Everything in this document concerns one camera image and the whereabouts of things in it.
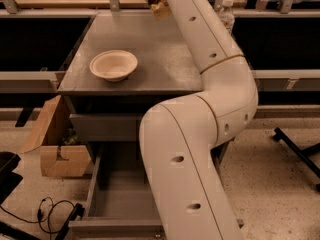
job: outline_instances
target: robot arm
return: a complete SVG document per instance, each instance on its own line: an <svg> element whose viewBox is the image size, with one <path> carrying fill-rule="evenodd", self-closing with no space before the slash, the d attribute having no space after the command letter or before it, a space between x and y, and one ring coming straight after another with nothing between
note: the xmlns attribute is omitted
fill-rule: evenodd
<svg viewBox="0 0 320 240"><path fill-rule="evenodd" d="M207 0L168 0L204 91L157 104L140 146L169 240L243 239L210 150L252 120L257 90L241 50Z"/></svg>

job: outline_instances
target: bottle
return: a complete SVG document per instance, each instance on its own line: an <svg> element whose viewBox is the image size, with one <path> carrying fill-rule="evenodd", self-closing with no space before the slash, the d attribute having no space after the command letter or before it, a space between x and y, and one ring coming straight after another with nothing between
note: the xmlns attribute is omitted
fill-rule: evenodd
<svg viewBox="0 0 320 240"><path fill-rule="evenodd" d="M222 8L218 12L218 16L222 21L223 25L232 33L232 28L234 24L234 15L232 11L233 0L222 0Z"/></svg>

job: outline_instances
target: open drawer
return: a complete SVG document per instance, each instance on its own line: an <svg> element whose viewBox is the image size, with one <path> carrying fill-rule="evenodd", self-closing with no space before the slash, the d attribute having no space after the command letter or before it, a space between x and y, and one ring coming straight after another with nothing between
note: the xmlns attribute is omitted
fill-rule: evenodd
<svg viewBox="0 0 320 240"><path fill-rule="evenodd" d="M86 211L69 227L80 238L161 237L138 142L108 142L96 157Z"/></svg>

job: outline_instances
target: black chair leg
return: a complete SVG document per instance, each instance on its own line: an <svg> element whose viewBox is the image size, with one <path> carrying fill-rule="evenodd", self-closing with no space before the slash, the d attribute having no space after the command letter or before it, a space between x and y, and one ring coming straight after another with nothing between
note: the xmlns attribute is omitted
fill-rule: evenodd
<svg viewBox="0 0 320 240"><path fill-rule="evenodd" d="M320 169L312 162L308 156L320 151L320 143L313 145L309 148L301 150L294 144L287 135L285 135L279 128L276 128L275 135L272 137L275 141L283 140L288 147L320 178ZM317 190L320 191L320 184L316 185Z"/></svg>

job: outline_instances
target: ceramic bowl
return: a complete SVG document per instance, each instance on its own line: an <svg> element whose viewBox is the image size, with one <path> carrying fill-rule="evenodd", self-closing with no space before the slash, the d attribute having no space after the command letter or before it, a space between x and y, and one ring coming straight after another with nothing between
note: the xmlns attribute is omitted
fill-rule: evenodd
<svg viewBox="0 0 320 240"><path fill-rule="evenodd" d="M90 63L92 74L110 82L125 79L137 67L138 60L130 52L112 50L100 53Z"/></svg>

